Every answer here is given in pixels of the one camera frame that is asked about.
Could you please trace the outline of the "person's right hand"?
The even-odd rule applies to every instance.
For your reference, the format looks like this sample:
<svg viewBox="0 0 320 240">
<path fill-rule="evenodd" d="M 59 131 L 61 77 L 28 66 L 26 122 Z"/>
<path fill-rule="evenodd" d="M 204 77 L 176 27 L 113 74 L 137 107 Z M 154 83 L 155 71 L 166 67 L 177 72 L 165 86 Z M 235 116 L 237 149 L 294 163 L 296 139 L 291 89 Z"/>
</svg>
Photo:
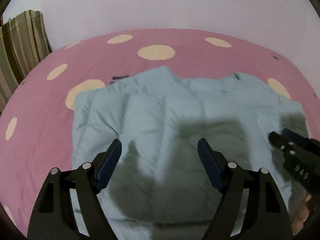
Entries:
<svg viewBox="0 0 320 240">
<path fill-rule="evenodd" d="M 292 223 L 292 233 L 293 235 L 297 235 L 303 228 L 304 222 L 307 220 L 308 216 L 310 215 L 310 207 L 308 205 L 311 203 L 310 200 L 312 198 L 311 194 L 308 194 L 305 199 L 303 200 L 302 207 L 298 212 L 295 220 Z"/>
</svg>

